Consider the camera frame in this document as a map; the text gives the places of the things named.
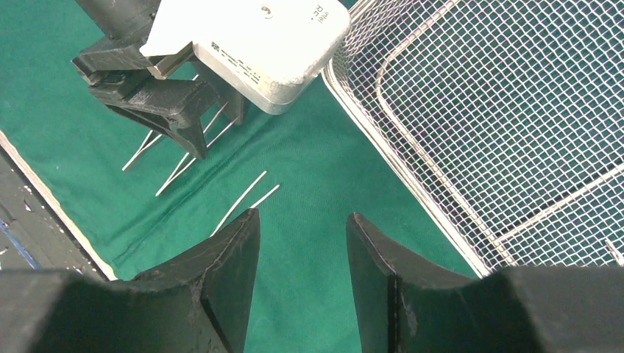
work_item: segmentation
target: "black plastic part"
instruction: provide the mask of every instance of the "black plastic part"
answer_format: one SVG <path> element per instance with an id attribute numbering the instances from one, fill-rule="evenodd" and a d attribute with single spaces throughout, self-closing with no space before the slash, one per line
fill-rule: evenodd
<path id="1" fill-rule="evenodd" d="M 170 137 L 201 160 L 208 153 L 200 118 L 215 102 L 227 104 L 228 118 L 237 124 L 243 121 L 249 102 L 193 55 L 198 82 L 156 80 L 149 73 L 148 68 L 164 57 L 144 57 L 139 49 L 147 41 L 160 0 L 76 1 L 105 36 L 71 62 L 109 110 Z"/>
<path id="2" fill-rule="evenodd" d="M 505 268 L 472 280 L 347 221 L 362 352 L 624 352 L 624 268 Z"/>
<path id="3" fill-rule="evenodd" d="M 76 0 L 110 39 L 121 39 L 151 26 L 160 0 Z"/>
<path id="4" fill-rule="evenodd" d="M 146 71 L 114 71 L 110 76 L 114 79 L 89 87 L 108 109 L 170 137 L 197 159 L 207 157 L 200 117 L 217 100 L 212 86 L 203 81 L 161 81 Z"/>
<path id="5" fill-rule="evenodd" d="M 0 272 L 0 352 L 244 351 L 260 247 L 257 210 L 139 274 Z"/>

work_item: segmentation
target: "wire mesh basket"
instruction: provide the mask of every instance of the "wire mesh basket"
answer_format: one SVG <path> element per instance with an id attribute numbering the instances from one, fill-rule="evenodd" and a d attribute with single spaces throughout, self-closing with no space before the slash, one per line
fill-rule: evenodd
<path id="1" fill-rule="evenodd" d="M 360 0 L 323 72 L 480 276 L 624 265 L 624 0 Z"/>

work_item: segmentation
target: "green cloth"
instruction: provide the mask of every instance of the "green cloth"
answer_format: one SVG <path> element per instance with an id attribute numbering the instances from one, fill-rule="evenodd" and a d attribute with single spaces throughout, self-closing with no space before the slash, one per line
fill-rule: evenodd
<path id="1" fill-rule="evenodd" d="M 248 352 L 359 352 L 345 222 L 363 213 L 387 235 L 472 275 L 416 199 L 318 78 L 284 115 L 252 109 L 160 197 L 183 151 L 170 140 L 130 171 L 147 130 L 108 112 L 70 60 L 101 37 L 70 0 L 4 0 L 0 129 L 122 279 L 205 239 L 279 183 L 260 209 L 262 243 Z M 214 114 L 211 110 L 205 120 Z M 207 136 L 211 139 L 227 123 Z"/>

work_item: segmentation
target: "white camera housing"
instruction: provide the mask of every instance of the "white camera housing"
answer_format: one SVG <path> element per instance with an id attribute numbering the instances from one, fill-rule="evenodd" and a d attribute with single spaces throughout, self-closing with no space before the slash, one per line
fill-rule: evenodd
<path id="1" fill-rule="evenodd" d="M 349 28 L 337 0 L 162 0 L 141 53 L 175 55 L 192 43 L 207 67 L 277 115 L 318 76 Z"/>

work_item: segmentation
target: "metal wire basket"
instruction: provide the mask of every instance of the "metal wire basket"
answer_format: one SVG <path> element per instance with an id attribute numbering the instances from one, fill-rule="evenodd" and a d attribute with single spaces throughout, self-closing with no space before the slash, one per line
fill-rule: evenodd
<path id="1" fill-rule="evenodd" d="M 480 276 L 624 265 L 624 0 L 360 0 L 329 89 Z"/>

